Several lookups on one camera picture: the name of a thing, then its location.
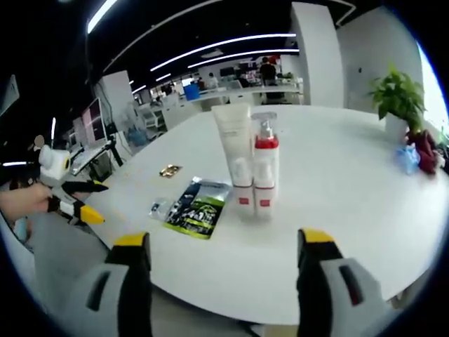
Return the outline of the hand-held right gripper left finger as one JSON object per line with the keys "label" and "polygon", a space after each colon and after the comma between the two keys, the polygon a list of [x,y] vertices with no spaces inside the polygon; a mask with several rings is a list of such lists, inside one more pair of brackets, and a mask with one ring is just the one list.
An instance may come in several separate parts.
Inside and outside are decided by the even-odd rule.
{"label": "hand-held right gripper left finger", "polygon": [[75,284],[76,336],[151,336],[148,232],[119,237]]}

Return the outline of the person's left hand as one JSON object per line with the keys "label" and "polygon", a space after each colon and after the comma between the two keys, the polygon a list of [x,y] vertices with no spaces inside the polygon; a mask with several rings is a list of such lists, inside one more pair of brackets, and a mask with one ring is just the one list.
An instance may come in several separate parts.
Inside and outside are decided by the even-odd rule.
{"label": "person's left hand", "polygon": [[1,191],[1,212],[11,222],[31,213],[47,212],[51,196],[51,190],[40,183],[22,189]]}

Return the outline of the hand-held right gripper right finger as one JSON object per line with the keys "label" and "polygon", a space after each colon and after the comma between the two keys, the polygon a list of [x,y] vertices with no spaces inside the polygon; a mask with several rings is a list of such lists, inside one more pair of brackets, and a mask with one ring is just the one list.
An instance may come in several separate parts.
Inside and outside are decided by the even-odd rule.
{"label": "hand-held right gripper right finger", "polygon": [[380,283],[327,233],[297,234],[299,336],[366,336],[382,316]]}

